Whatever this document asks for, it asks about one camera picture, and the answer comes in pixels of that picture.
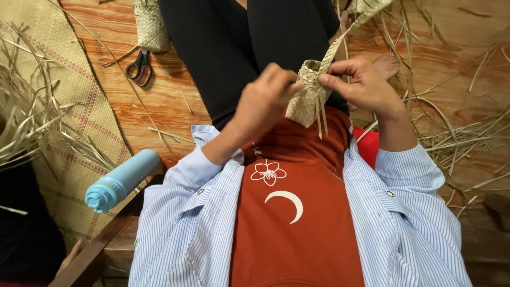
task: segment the scissors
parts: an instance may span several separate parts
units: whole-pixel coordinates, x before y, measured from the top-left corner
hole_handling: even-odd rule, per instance
[[[146,49],[142,49],[138,53],[136,60],[126,67],[126,76],[131,80],[134,80],[139,87],[145,87],[152,76],[152,67],[149,64],[148,56],[149,52]],[[133,67],[136,68],[136,74],[132,73]]]

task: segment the blue water bottle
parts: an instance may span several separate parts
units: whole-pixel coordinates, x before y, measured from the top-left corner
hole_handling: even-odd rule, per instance
[[[91,185],[85,193],[85,203],[95,212],[108,212],[124,200],[159,162],[159,155],[153,150],[137,153]]]

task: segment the black pants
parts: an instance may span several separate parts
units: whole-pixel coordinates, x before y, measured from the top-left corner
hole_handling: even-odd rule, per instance
[[[299,71],[322,60],[340,26],[331,0],[159,0],[166,28],[213,126],[233,117],[243,88],[270,62]],[[348,114],[333,93],[326,105]]]

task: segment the person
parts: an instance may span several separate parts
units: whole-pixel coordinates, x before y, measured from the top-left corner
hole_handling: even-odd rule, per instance
[[[346,14],[330,0],[159,5],[213,127],[192,126],[195,150],[146,189],[129,286],[471,285],[444,177],[386,81],[393,57],[338,58],[319,78],[333,91],[322,139],[284,117]],[[375,169],[347,102],[377,115]]]

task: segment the fingernail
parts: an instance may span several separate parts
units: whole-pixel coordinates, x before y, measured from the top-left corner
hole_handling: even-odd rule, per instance
[[[327,83],[327,76],[322,74],[319,76],[319,83],[321,83],[322,85],[326,84]]]

